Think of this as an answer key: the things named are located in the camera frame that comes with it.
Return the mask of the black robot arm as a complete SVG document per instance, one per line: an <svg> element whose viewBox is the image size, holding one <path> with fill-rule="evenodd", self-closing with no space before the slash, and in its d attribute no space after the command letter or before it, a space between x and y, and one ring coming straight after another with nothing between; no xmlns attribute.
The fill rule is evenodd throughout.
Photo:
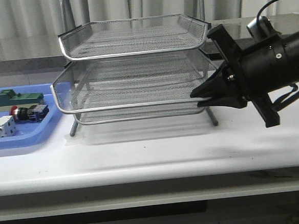
<svg viewBox="0 0 299 224"><path fill-rule="evenodd" d="M224 61L190 97L202 99L198 107L241 109L251 102L269 128L280 124L280 110L299 99L299 31L282 38L267 18L261 23L249 29L255 43L246 49L223 25L209 30Z"/></svg>

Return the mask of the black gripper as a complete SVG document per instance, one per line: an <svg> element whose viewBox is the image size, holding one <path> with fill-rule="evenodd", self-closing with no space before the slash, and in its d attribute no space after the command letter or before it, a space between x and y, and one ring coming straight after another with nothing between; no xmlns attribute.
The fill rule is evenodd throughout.
<svg viewBox="0 0 299 224"><path fill-rule="evenodd" d="M221 65L191 91L190 97L198 100L197 107L247 107L245 99L236 97L236 84L228 79L232 70L242 95L255 106L265 126L278 126L280 117L268 93L291 84L290 66L279 34L255 42L246 49L237 45L223 25L209 30L207 37L215 43L229 66Z"/></svg>

